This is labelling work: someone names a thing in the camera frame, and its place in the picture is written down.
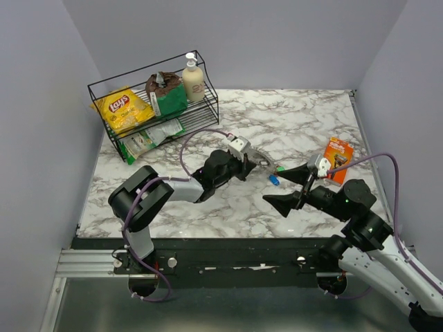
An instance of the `lay's chip bag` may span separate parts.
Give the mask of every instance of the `lay's chip bag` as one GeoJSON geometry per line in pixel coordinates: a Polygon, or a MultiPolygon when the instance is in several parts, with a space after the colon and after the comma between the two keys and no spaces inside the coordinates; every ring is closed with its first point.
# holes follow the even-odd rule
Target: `lay's chip bag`
{"type": "Polygon", "coordinates": [[[96,104],[98,112],[116,134],[133,129],[155,116],[151,105],[138,97],[131,89],[112,93],[97,100],[96,104]]]}

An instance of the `wire rack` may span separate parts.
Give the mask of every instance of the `wire rack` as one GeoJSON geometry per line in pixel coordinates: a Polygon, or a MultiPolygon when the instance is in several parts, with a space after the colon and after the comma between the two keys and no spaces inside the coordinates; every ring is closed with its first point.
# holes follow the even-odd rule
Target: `wire rack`
{"type": "MultiPolygon", "coordinates": [[[[205,74],[205,96],[202,100],[198,102],[189,102],[188,108],[185,111],[179,111],[177,113],[173,113],[168,115],[165,118],[152,118],[148,121],[142,122],[138,124],[135,128],[121,131],[120,133],[115,133],[111,127],[108,125],[106,120],[100,115],[102,119],[103,125],[105,126],[106,134],[108,135],[110,141],[118,151],[118,154],[123,160],[126,160],[120,145],[118,144],[119,140],[124,137],[128,137],[139,131],[148,129],[155,125],[159,125],[161,123],[167,122],[171,119],[177,118],[180,120],[185,132],[181,135],[171,136],[164,140],[161,145],[171,142],[172,140],[176,140],[182,136],[188,135],[196,130],[209,127],[210,125],[219,124],[219,98],[217,93],[215,92],[214,86],[208,77],[208,72],[206,70],[206,63],[204,59],[201,57],[200,53],[197,50],[192,51],[197,58],[197,66],[203,69],[205,74]]],[[[144,66],[133,71],[128,71],[126,73],[115,75],[105,80],[101,80],[88,85],[89,95],[91,96],[92,103],[97,107],[97,100],[107,97],[109,95],[113,95],[115,93],[124,91],[128,89],[127,87],[123,89],[119,89],[122,86],[129,86],[135,94],[143,99],[145,102],[150,104],[150,100],[145,91],[145,85],[147,79],[151,74],[157,73],[158,71],[169,71],[176,73],[181,76],[181,72],[184,68],[180,68],[178,70],[172,71],[171,68],[177,68],[177,66],[183,66],[183,63],[186,62],[185,54],[180,54],[175,57],[171,57],[169,59],[156,62],[154,64],[150,64],[148,66],[144,66]]]]}

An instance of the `white marble surface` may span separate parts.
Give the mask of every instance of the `white marble surface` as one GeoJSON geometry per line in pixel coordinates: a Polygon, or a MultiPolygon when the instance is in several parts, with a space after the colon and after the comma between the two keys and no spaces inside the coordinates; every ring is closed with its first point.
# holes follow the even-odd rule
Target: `white marble surface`
{"type": "MultiPolygon", "coordinates": [[[[218,128],[248,138],[286,169],[323,152],[336,136],[354,145],[354,159],[365,155],[361,133],[345,91],[218,90],[221,122],[218,128]]],[[[184,176],[179,164],[183,139],[152,150],[132,166],[126,165],[107,136],[98,156],[91,188],[78,230],[79,237],[121,237],[120,224],[107,203],[109,195],[139,167],[151,165],[160,175],[184,176]]],[[[197,134],[184,160],[194,171],[214,149],[226,148],[218,134],[197,134]]],[[[362,178],[379,197],[369,163],[348,170],[347,179],[362,178]]],[[[283,218],[263,194],[286,194],[296,185],[281,179],[274,186],[261,169],[246,182],[236,178],[204,203],[167,203],[151,223],[153,237],[329,237],[344,224],[306,205],[283,218]]],[[[372,208],[386,220],[378,200],[372,208]]]]}

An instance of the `orange package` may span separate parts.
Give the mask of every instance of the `orange package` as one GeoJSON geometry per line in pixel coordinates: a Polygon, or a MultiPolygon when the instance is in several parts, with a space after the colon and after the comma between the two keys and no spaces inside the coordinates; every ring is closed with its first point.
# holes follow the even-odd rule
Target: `orange package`
{"type": "MultiPolygon", "coordinates": [[[[336,169],[350,163],[354,149],[352,146],[338,138],[331,137],[326,147],[324,157],[331,163],[331,169],[336,169]]],[[[345,182],[347,169],[327,176],[329,182],[342,185],[345,182]]]]}

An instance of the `gray wall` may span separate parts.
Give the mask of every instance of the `gray wall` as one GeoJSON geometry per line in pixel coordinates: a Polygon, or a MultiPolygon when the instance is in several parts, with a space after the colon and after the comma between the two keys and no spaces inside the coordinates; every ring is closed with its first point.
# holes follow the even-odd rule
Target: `gray wall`
{"type": "Polygon", "coordinates": [[[38,331],[100,142],[100,76],[60,0],[2,1],[0,31],[0,326],[38,331]]]}
{"type": "Polygon", "coordinates": [[[103,77],[197,48],[217,88],[250,89],[355,89],[406,3],[63,1],[103,77]]]}
{"type": "MultiPolygon", "coordinates": [[[[443,1],[409,0],[357,91],[373,152],[400,168],[403,238],[443,278],[443,1]]],[[[391,204],[392,166],[378,162],[391,204]]]]}

